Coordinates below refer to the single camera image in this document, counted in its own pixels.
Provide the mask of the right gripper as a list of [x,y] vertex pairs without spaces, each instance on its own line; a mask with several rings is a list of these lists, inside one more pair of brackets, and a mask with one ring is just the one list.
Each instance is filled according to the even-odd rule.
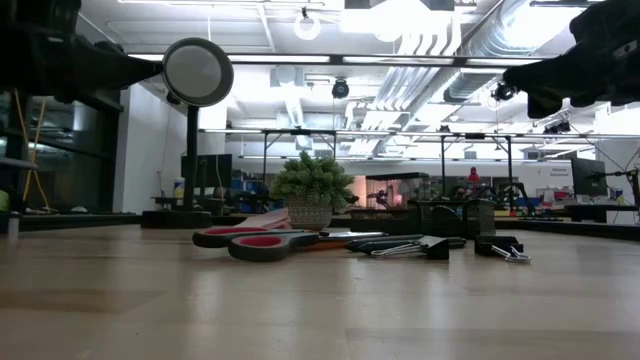
[[[531,119],[551,116],[569,99],[574,107],[598,101],[613,106],[640,102],[640,29],[618,30],[613,34],[589,34],[571,30],[576,45],[563,54],[544,61],[505,71],[502,81],[527,94],[527,115]],[[580,50],[586,83],[576,94],[562,88],[569,78]]]

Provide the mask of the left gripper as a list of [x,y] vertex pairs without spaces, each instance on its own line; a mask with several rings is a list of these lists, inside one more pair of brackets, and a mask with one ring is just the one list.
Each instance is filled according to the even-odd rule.
[[111,41],[44,29],[0,29],[0,89],[69,103],[160,75],[164,65],[127,55]]

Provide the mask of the black binder clip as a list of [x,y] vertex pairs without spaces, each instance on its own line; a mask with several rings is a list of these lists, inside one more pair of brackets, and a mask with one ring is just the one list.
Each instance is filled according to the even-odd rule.
[[424,236],[419,240],[416,240],[415,245],[410,245],[408,248],[392,248],[382,251],[374,251],[372,256],[385,257],[404,254],[423,254],[428,259],[432,260],[448,260],[449,259],[449,245],[446,238]]
[[477,236],[474,251],[476,255],[500,257],[511,263],[531,262],[531,257],[524,253],[524,245],[513,236]]

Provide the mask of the red and black scissors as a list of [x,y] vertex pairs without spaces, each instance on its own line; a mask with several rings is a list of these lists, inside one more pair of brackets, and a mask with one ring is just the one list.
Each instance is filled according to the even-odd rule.
[[300,249],[320,243],[383,236],[386,233],[226,227],[196,231],[192,236],[192,243],[200,248],[226,248],[231,257],[242,261],[276,262]]

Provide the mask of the orange pencil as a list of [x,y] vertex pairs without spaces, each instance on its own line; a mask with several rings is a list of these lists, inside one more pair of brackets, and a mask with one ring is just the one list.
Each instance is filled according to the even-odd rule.
[[312,252],[312,251],[327,251],[327,250],[344,250],[344,246],[347,244],[346,241],[320,241],[311,246],[303,247],[302,250],[304,252]]

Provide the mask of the black mesh desk organizer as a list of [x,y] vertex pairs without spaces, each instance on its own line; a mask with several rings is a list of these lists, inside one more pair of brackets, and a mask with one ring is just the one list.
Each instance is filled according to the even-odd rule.
[[356,232],[380,231],[389,235],[424,234],[461,237],[493,236],[495,203],[490,200],[416,201],[405,208],[351,211],[350,229]]

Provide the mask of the black desk lamp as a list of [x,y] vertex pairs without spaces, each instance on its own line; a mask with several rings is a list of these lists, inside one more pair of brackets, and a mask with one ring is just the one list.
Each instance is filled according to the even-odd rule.
[[141,226],[148,229],[198,229],[210,225],[211,214],[197,210],[194,190],[198,167],[199,113],[230,93],[234,70],[228,55],[203,38],[186,38],[171,45],[162,60],[169,93],[187,106],[186,160],[183,204],[176,210],[145,211]]

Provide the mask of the black computer monitor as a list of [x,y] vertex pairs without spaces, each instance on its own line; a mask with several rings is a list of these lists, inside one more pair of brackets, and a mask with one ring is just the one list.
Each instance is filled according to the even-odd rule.
[[571,170],[576,195],[590,197],[608,195],[605,164],[602,161],[573,158]]
[[232,186],[232,155],[198,155],[193,171],[189,169],[189,161],[186,155],[181,157],[181,176],[187,179],[193,175],[194,188],[230,188]]

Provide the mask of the background dark desk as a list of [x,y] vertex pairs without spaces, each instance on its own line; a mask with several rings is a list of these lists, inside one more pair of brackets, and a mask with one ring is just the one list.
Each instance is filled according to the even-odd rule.
[[591,221],[606,223],[608,212],[635,212],[639,210],[634,205],[613,204],[571,204],[564,207],[564,212],[569,215],[572,222]]

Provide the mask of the dark grey side desk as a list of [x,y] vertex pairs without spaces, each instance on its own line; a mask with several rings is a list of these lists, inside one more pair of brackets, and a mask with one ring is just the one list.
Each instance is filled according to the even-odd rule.
[[[182,198],[174,197],[152,197],[155,205],[160,210],[182,210],[185,205],[185,201]],[[211,197],[196,197],[193,200],[193,209],[195,211],[210,212],[213,215],[219,215],[224,212],[224,202],[220,199]]]

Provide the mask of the green potted plant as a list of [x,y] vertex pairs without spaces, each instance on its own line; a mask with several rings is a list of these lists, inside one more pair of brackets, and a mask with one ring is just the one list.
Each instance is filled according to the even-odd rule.
[[347,207],[353,183],[333,157],[313,158],[302,151],[275,175],[270,195],[284,201],[292,228],[319,231],[329,226],[334,210]]

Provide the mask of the background black rig frame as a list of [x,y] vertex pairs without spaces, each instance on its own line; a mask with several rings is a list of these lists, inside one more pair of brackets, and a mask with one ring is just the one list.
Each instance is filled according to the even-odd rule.
[[480,132],[472,132],[472,133],[461,133],[461,132],[437,132],[436,135],[439,137],[440,143],[440,168],[441,168],[441,191],[440,196],[442,198],[445,197],[445,193],[447,192],[447,182],[446,182],[446,151],[449,149],[448,146],[445,145],[445,141],[448,137],[454,137],[454,140],[451,144],[456,143],[458,140],[492,140],[499,149],[503,150],[507,154],[507,169],[508,169],[508,182],[507,185],[509,187],[513,186],[513,157],[512,157],[512,138],[513,135],[507,134],[497,134],[497,133],[480,133]]
[[266,182],[267,182],[266,170],[267,170],[268,149],[282,135],[307,136],[307,137],[318,136],[332,150],[333,158],[337,157],[337,131],[336,130],[303,129],[303,128],[261,129],[259,131],[259,133],[263,135],[263,160],[262,160],[262,185],[263,185],[263,187],[266,187]]

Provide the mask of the black aluminium table frame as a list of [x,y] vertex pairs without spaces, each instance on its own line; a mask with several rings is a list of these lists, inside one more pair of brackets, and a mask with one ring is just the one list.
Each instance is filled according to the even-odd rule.
[[[40,231],[67,228],[87,228],[139,224],[140,215],[24,215],[19,220],[21,231]],[[640,242],[639,225],[615,225],[585,222],[551,222],[523,220],[515,217],[498,217],[497,230],[523,230],[565,235],[598,237]]]

